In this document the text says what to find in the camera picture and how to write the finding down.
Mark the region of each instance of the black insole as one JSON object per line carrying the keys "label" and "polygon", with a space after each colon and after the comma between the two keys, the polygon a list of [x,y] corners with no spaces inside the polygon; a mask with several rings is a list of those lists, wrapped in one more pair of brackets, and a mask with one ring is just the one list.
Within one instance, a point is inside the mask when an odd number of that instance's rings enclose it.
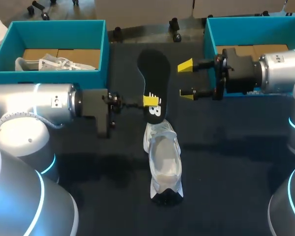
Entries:
{"label": "black insole", "polygon": [[155,49],[143,50],[138,57],[137,64],[145,80],[144,96],[159,98],[159,106],[144,108],[144,119],[151,124],[161,123],[166,116],[167,86],[171,65],[167,57]]}

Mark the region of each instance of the cardboard box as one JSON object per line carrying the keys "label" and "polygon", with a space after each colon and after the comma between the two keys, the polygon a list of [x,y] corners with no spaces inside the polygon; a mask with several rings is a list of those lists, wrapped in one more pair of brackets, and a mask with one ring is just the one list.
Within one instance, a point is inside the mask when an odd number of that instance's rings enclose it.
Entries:
{"label": "cardboard box", "polygon": [[[212,60],[219,46],[253,46],[255,59],[264,53],[295,49],[295,15],[267,17],[212,17],[206,20],[204,54]],[[214,68],[208,71],[212,88],[216,77]],[[242,96],[241,93],[224,93]]]}
{"label": "cardboard box", "polygon": [[[105,89],[109,48],[105,21],[15,21],[0,46],[0,84],[70,83],[81,89]],[[67,50],[73,54],[66,55]],[[16,58],[37,60],[46,53],[97,70],[15,71]]]}
{"label": "cardboard box", "polygon": [[67,58],[74,63],[99,67],[100,49],[59,50],[58,58]]}
{"label": "cardboard box", "polygon": [[227,48],[235,48],[236,54],[238,56],[241,56],[241,57],[243,57],[243,56],[252,56],[252,59],[254,61],[258,60],[258,57],[255,54],[253,46],[217,46],[216,47],[219,54],[222,53],[224,48],[226,48],[226,49]]}
{"label": "cardboard box", "polygon": [[238,56],[252,56],[254,61],[258,61],[259,57],[267,53],[277,53],[288,51],[285,44],[270,44],[270,45],[254,45],[254,46],[217,46],[217,52],[222,53],[223,49],[235,48]]}
{"label": "cardboard box", "polygon": [[255,54],[259,58],[263,54],[278,53],[288,51],[286,44],[272,44],[272,45],[255,45]]}
{"label": "cardboard box", "polygon": [[39,60],[46,54],[56,57],[58,55],[58,49],[25,49],[23,58],[25,60]]}

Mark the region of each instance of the sneaker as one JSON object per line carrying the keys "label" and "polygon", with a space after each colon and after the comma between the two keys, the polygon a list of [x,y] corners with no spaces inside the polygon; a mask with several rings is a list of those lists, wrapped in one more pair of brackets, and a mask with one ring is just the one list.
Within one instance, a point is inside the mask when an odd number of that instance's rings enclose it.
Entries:
{"label": "sneaker", "polygon": [[183,197],[181,185],[180,147],[177,134],[167,120],[160,124],[147,124],[143,140],[144,151],[149,156],[152,174],[150,196],[170,189]]}
{"label": "sneaker", "polygon": [[56,58],[49,54],[39,60],[25,60],[23,58],[15,60],[15,71],[29,70],[96,70],[96,68],[90,65],[74,63],[66,58]]}

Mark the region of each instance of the blue box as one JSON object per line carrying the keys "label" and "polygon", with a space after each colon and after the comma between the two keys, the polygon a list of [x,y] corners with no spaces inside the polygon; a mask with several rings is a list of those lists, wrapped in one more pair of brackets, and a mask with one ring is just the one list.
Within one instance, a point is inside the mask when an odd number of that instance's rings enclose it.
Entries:
{"label": "blue box", "polygon": [[[292,50],[295,49],[295,16],[208,18],[204,37],[206,59],[213,59],[218,53],[216,46],[286,44]],[[214,86],[214,69],[208,70],[208,74]]]}
{"label": "blue box", "polygon": [[[15,71],[25,49],[100,49],[98,70]],[[109,41],[106,23],[90,21],[21,21],[11,23],[0,46],[0,84],[73,83],[82,89],[106,88]]]}

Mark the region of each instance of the dark work surface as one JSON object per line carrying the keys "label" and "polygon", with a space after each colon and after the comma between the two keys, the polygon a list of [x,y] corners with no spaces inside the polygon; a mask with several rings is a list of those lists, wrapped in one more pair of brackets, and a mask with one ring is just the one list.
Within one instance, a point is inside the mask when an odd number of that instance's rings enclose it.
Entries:
{"label": "dark work surface", "polygon": [[78,235],[270,236],[268,202],[295,168],[286,145],[290,98],[179,98],[180,88],[208,86],[205,72],[176,73],[177,64],[203,57],[201,43],[111,44],[112,91],[143,93],[136,59],[146,47],[172,65],[167,119],[181,146],[184,201],[164,207],[149,198],[142,111],[124,110],[108,140],[96,137],[93,120],[78,119],[51,130],[60,184],[78,204]]}

